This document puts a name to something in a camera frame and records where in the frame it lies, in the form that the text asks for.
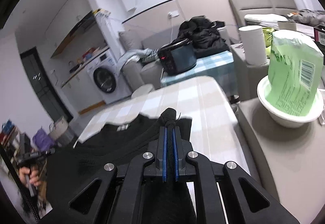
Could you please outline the left hand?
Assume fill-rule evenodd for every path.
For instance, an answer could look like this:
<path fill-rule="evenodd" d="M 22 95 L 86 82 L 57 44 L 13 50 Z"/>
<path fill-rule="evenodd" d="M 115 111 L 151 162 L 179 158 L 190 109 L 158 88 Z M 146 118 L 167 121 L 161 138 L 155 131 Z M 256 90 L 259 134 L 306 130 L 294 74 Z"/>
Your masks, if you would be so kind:
<path fill-rule="evenodd" d="M 41 184 L 38 167 L 36 165 L 33 165 L 31 168 L 21 167 L 19 169 L 19 179 L 25 187 L 28 187 L 27 177 L 31 185 L 38 187 Z"/>

